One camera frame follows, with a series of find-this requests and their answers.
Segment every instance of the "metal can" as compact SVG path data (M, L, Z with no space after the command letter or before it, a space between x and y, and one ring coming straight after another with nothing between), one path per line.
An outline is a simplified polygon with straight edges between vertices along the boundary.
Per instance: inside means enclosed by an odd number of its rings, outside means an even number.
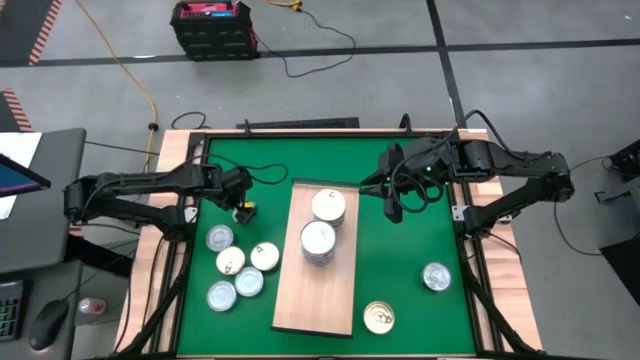
M440 263L430 263L422 270L422 283L435 292L441 292L451 285L451 273Z
M333 259L336 231L324 221L312 221L300 233L302 253L311 264L325 266Z
M233 244L233 231L227 225L216 225L207 232L207 246L220 252Z
M311 200L311 210L316 220L327 222L337 229L344 221L346 202L341 192L323 189Z
M251 250L251 264L260 271L269 271L273 269L280 260L280 251L269 242L263 242L256 245Z
M104 314L107 310L107 302L102 299L84 298L78 303L78 311L83 314Z
M225 275L235 275L243 266L244 253L237 246L229 246L216 257L216 267Z
M248 266L236 275L235 285L238 294L245 297L256 296L262 290L264 277L260 270Z
M374 301L364 309L364 325L374 334L388 333L396 322L395 315L389 304Z
M227 311L236 302L236 289L228 281L218 281L207 292L207 304L213 311Z

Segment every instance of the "computer mouse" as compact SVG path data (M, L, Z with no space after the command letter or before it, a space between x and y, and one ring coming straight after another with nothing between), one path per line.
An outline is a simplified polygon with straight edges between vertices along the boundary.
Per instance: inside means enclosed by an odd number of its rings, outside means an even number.
M69 304L65 300L51 301L40 310L29 330L29 345L33 350L53 344L68 312Z

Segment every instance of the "computer monitor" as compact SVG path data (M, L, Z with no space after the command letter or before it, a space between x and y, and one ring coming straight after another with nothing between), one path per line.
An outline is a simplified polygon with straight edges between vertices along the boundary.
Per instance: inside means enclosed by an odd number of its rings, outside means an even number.
M51 181L0 154L0 197L48 189Z

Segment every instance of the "keyboard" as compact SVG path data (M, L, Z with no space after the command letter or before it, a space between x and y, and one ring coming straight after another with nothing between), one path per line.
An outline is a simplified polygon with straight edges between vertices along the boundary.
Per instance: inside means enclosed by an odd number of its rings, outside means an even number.
M0 342L20 338L22 314L26 306L23 295L23 281L0 283Z

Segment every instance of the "red battery box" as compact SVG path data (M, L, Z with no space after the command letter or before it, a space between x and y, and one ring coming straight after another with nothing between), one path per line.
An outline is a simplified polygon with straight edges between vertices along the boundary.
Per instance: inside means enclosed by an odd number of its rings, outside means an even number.
M258 51L250 13L242 2L182 1L171 26L192 60L251 60Z

